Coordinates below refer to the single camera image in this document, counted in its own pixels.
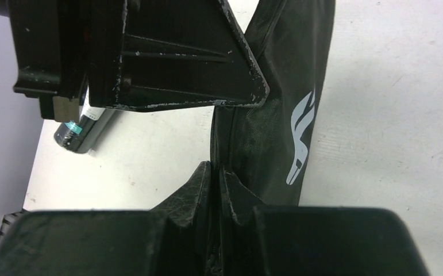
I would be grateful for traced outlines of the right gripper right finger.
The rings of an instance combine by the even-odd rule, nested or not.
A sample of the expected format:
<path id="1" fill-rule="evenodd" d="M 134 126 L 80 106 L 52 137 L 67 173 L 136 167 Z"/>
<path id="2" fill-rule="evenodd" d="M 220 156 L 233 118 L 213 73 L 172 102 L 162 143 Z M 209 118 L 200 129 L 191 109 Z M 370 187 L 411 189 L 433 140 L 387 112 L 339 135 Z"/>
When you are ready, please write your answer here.
<path id="1" fill-rule="evenodd" d="M 379 208 L 265 204 L 219 171 L 224 275 L 428 275 L 404 222 Z"/>

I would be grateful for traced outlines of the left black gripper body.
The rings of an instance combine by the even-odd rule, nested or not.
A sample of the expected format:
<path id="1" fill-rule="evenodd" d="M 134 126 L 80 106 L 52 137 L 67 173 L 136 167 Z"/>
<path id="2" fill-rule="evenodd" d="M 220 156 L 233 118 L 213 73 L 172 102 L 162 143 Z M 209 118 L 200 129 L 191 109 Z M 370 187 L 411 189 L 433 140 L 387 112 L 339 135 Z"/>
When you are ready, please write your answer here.
<path id="1" fill-rule="evenodd" d="M 84 101 L 126 108 L 122 91 L 129 1 L 8 1 L 18 62 L 16 93 L 41 117 L 78 118 Z"/>

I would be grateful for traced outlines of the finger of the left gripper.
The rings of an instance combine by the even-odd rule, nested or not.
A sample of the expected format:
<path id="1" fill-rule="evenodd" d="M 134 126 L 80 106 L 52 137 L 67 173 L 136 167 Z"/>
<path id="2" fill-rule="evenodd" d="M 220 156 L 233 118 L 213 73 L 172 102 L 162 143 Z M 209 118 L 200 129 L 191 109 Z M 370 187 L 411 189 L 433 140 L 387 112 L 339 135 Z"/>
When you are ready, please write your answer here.
<path id="1" fill-rule="evenodd" d="M 94 107 L 258 107 L 269 93 L 227 1 L 93 1 L 90 46 Z"/>

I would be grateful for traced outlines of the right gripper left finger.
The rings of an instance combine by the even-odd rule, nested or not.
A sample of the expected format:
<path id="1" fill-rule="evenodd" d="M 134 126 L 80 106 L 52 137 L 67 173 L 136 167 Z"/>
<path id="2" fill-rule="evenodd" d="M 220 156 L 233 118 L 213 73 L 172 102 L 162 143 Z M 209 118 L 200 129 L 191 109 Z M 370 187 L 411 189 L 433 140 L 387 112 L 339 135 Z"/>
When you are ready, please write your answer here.
<path id="1" fill-rule="evenodd" d="M 204 275 L 211 165 L 151 210 L 35 211 L 0 239 L 0 275 Z"/>

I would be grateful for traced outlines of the black racket bag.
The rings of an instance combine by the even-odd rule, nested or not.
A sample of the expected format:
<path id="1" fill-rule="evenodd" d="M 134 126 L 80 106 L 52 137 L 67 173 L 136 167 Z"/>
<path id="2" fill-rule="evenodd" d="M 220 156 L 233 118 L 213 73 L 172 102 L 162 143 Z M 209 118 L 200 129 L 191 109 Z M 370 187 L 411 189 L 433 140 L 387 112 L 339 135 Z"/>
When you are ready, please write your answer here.
<path id="1" fill-rule="evenodd" d="M 268 97 L 214 109 L 213 169 L 227 168 L 268 205 L 299 203 L 335 10 L 335 1 L 260 1 L 244 35 Z"/>

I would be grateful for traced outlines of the black shuttlecock tube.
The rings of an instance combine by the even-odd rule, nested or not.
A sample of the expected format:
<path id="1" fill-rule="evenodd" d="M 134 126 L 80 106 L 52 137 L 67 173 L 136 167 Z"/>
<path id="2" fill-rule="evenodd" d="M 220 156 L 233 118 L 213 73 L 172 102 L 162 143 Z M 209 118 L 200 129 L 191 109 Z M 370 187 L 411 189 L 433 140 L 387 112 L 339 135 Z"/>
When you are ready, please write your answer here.
<path id="1" fill-rule="evenodd" d="M 90 106 L 89 91 L 87 88 L 79 120 L 61 123 L 53 135 L 57 145 L 76 154 L 88 153 L 95 146 L 116 113 L 113 109 Z"/>

